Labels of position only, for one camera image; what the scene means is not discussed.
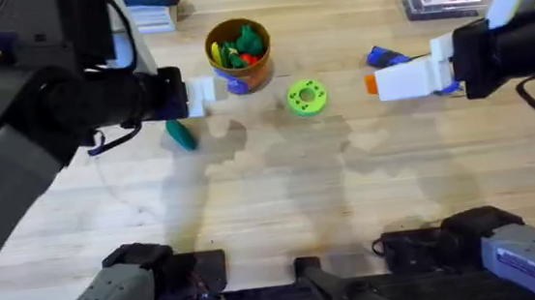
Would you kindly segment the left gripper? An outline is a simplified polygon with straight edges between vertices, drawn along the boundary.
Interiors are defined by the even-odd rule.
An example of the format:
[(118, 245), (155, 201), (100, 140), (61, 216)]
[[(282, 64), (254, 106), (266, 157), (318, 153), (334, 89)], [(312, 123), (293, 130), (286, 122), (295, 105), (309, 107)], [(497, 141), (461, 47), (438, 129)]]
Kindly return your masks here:
[(77, 75), (61, 67), (0, 69), (0, 130), (13, 129), (56, 160), (69, 161), (79, 147), (93, 146), (95, 132), (121, 126), (130, 132), (95, 153), (135, 136), (145, 122), (205, 117), (216, 97), (210, 76), (193, 77), (187, 90), (176, 67), (154, 74), (108, 71)]

